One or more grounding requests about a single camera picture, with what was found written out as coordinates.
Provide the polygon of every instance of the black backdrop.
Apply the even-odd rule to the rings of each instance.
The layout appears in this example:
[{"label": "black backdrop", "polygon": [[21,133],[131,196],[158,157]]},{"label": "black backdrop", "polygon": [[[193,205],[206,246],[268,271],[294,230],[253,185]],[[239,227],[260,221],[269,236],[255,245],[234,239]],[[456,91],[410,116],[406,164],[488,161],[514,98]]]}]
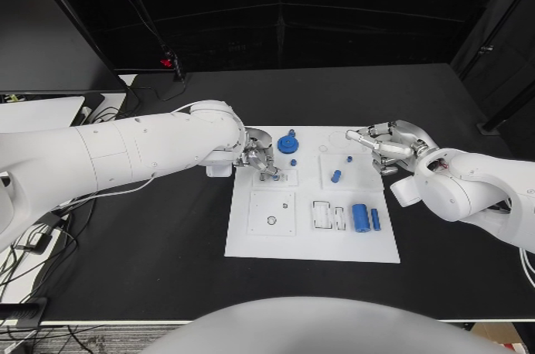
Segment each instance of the black backdrop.
[{"label": "black backdrop", "polygon": [[[159,68],[125,0],[67,0],[115,68]],[[185,71],[448,63],[488,0],[144,0]]]}]

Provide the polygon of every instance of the white board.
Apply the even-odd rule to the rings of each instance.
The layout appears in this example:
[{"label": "white board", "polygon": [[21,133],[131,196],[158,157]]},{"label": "white board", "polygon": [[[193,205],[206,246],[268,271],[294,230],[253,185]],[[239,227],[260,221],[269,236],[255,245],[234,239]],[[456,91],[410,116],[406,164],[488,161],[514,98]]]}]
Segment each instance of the white board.
[{"label": "white board", "polygon": [[[224,256],[399,263],[381,179],[370,165],[370,149],[344,138],[345,130],[356,130],[358,127],[255,128],[272,136],[273,144],[292,128],[298,149],[289,155],[273,149],[275,166],[286,175],[283,181],[266,178],[260,182],[253,168],[236,169]],[[345,161],[347,155],[353,158],[351,162]],[[295,166],[289,164],[292,159],[296,160]],[[330,182],[334,169],[341,171],[338,183]],[[294,200],[292,217],[286,216],[286,212],[281,212],[281,203],[285,203],[288,195],[292,195]],[[314,227],[314,201],[330,204],[331,229]],[[354,231],[350,207],[357,203],[366,204],[367,211],[377,209],[380,231]],[[344,230],[335,226],[335,208],[343,209]],[[269,226],[266,222],[275,211],[276,216],[286,216],[281,218],[283,226],[279,229],[275,229],[276,223]],[[286,226],[291,221],[292,234]],[[250,232],[247,227],[250,222],[253,229],[256,226],[262,227],[262,234],[252,234],[253,231]]]}]

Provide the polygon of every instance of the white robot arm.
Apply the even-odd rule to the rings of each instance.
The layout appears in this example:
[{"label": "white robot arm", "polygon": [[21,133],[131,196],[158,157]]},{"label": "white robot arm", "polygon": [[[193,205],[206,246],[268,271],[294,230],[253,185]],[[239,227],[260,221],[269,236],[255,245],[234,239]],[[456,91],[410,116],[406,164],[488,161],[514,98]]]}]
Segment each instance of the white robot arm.
[{"label": "white robot arm", "polygon": [[[413,173],[392,186],[405,207],[419,200],[446,221],[462,221],[535,253],[535,163],[438,148],[423,130],[405,121],[347,131],[373,152],[381,175],[396,164]],[[510,209],[490,209],[510,201]]]},{"label": "white robot arm", "polygon": [[232,165],[276,174],[270,136],[243,127],[223,102],[190,105],[188,114],[0,134],[0,250],[54,206],[102,189],[195,165],[207,176],[230,176]]}]

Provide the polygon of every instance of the blue object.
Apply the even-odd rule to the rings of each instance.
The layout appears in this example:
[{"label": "blue object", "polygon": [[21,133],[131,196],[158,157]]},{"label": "blue object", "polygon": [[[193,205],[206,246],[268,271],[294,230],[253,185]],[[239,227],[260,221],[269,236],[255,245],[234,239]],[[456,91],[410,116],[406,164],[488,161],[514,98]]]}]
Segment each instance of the blue object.
[{"label": "blue object", "polygon": [[338,182],[340,181],[340,176],[341,176],[341,171],[335,170],[334,175],[331,176],[331,182]]},{"label": "blue object", "polygon": [[376,209],[370,209],[370,222],[373,223],[373,230],[380,230],[379,213]]},{"label": "blue object", "polygon": [[282,136],[276,142],[276,148],[281,153],[289,155],[298,148],[298,141],[295,139],[295,131],[291,129],[286,136]]},{"label": "blue object", "polygon": [[366,205],[357,204],[351,207],[353,211],[353,222],[354,230],[358,233],[370,231],[370,219],[367,218],[367,208]]}]

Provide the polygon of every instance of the black tabletop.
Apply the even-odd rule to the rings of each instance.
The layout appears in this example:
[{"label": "black tabletop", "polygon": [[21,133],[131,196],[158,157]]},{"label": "black tabletop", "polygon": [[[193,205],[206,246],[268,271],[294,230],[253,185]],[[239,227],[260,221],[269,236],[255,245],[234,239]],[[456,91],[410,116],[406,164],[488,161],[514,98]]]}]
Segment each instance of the black tabletop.
[{"label": "black tabletop", "polygon": [[[180,90],[170,74],[139,75],[133,85],[157,88],[161,97]],[[510,157],[500,137],[475,130],[482,115],[444,64],[191,73],[171,101],[135,92],[141,114],[214,99],[245,125],[402,119],[441,147]],[[233,177],[210,179],[201,167],[97,199],[79,250],[45,282],[43,320],[190,320],[278,296],[371,301],[436,319],[535,318],[516,247],[475,226],[442,221],[422,203],[400,208],[387,187],[406,175],[383,178],[400,264],[224,257]],[[89,206],[76,210],[77,223]]]}]

